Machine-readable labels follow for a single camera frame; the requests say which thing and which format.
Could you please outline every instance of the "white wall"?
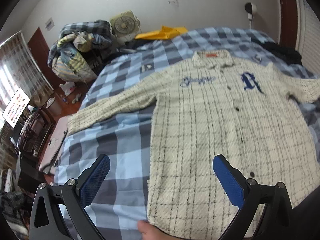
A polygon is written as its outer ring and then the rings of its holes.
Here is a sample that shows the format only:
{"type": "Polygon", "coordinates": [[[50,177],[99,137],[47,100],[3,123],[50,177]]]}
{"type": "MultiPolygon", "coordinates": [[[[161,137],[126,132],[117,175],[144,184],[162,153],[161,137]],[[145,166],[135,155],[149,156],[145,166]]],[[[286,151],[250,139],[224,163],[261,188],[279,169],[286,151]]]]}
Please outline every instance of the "white wall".
{"type": "Polygon", "coordinates": [[[68,23],[109,20],[122,11],[132,10],[141,21],[143,32],[159,29],[161,25],[185,26],[189,30],[207,26],[248,28],[244,4],[257,5],[258,15],[253,27],[278,40],[278,0],[180,0],[177,7],[169,0],[40,0],[22,28],[28,41],[40,27],[51,46],[59,30],[68,23]],[[55,26],[48,32],[45,22],[52,17],[55,26]]]}
{"type": "Polygon", "coordinates": [[[0,30],[0,43],[22,29],[25,21],[40,0],[20,0],[0,30]]]}

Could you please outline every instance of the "shirt collar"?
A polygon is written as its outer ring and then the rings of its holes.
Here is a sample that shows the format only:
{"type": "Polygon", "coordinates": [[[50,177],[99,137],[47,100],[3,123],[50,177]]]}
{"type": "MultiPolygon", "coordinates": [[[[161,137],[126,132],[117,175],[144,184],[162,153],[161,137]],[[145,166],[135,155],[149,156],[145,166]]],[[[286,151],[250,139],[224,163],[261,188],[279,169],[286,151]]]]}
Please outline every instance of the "shirt collar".
{"type": "Polygon", "coordinates": [[[192,61],[194,67],[221,68],[234,65],[230,52],[226,49],[196,51],[192,61]]]}

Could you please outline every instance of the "bed sheet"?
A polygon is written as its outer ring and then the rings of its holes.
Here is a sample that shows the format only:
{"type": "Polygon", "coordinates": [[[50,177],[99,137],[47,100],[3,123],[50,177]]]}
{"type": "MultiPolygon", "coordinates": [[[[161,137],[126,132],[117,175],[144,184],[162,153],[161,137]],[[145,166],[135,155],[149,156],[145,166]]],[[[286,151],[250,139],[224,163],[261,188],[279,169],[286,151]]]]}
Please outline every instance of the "bed sheet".
{"type": "MultiPolygon", "coordinates": [[[[264,66],[272,61],[283,73],[293,77],[316,78],[300,65],[288,66],[258,44],[251,43],[251,38],[261,42],[273,41],[265,33],[256,30],[209,27],[189,31],[172,40],[146,44],[139,48],[140,52],[121,56],[107,65],[88,91],[81,108],[122,92],[154,71],[161,71],[192,57],[197,50],[227,49],[235,57],[264,66]]],[[[313,135],[319,160],[320,101],[299,104],[299,107],[313,135]]],[[[93,203],[85,208],[106,239],[141,239],[137,220],[147,219],[153,109],[154,105],[134,113],[117,114],[68,136],[63,144],[63,153],[54,177],[56,185],[77,178],[100,154],[110,157],[109,174],[93,203]]],[[[61,206],[61,211],[75,237],[76,231],[64,206],[61,206]]]]}

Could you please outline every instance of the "floral curtain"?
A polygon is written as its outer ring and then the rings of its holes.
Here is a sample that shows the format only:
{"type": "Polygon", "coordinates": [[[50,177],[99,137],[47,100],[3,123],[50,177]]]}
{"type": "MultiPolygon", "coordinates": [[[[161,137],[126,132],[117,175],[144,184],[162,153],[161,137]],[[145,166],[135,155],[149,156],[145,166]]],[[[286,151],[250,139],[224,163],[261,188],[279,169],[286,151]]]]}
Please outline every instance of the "floral curtain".
{"type": "Polygon", "coordinates": [[[42,106],[53,93],[21,32],[0,45],[0,128],[4,124],[2,113],[19,87],[35,106],[42,106]]]}

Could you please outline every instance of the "yellow bag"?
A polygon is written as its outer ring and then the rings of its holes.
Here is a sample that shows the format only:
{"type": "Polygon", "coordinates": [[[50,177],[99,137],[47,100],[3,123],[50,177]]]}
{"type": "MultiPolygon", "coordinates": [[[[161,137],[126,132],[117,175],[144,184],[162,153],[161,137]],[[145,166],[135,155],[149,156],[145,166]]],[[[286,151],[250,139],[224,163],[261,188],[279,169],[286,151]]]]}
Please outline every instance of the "yellow bag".
{"type": "Polygon", "coordinates": [[[185,27],[167,27],[162,25],[161,30],[141,33],[135,36],[135,39],[144,39],[144,40],[169,40],[180,34],[186,33],[188,30],[185,27]]]}

